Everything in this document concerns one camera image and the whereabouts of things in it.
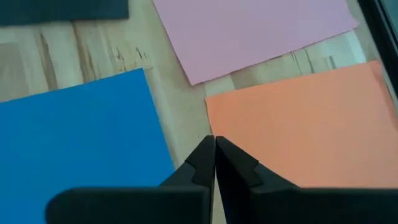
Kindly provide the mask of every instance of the black tool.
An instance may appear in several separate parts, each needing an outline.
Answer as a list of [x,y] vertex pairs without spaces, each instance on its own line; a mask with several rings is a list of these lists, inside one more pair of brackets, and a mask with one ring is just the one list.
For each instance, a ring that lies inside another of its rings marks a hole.
[[46,221],[211,223],[215,168],[228,224],[398,223],[396,189],[302,189],[213,136],[159,187],[68,190],[49,202]]

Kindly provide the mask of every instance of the orange paper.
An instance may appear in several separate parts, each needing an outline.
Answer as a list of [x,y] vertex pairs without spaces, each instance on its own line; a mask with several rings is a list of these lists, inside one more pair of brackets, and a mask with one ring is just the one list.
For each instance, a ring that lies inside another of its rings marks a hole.
[[398,130],[378,62],[206,99],[211,130],[301,187],[398,187]]

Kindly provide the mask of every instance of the wooden surface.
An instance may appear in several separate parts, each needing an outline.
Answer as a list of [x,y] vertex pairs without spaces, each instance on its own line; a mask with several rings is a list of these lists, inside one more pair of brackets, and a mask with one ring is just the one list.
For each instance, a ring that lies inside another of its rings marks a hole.
[[[355,31],[190,86],[152,1],[129,4],[131,17],[126,21],[0,28],[0,102],[144,67],[177,167],[210,134],[205,96],[378,58],[358,4],[348,0],[360,23]],[[213,220],[225,222],[219,194]]]

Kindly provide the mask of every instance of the colored paper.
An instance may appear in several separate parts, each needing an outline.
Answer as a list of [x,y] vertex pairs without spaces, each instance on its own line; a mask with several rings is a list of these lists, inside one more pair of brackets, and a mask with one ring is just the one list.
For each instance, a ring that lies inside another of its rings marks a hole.
[[142,69],[0,104],[2,224],[44,224],[66,189],[155,186],[173,171]]
[[192,85],[342,34],[345,0],[154,0]]
[[301,187],[398,187],[398,123],[378,62],[206,103],[213,134]]
[[128,18],[128,0],[18,0],[0,2],[0,26],[50,21]]

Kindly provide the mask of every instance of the wood grain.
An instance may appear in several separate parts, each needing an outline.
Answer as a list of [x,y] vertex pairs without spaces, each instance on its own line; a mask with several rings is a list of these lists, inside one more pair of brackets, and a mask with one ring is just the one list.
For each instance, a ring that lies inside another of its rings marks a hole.
[[[354,31],[195,86],[188,83],[151,0],[130,0],[125,21],[2,27],[0,101],[143,67],[177,167],[211,133],[206,96],[379,58],[358,3],[348,4],[360,23]],[[213,223],[225,223],[218,192]]]

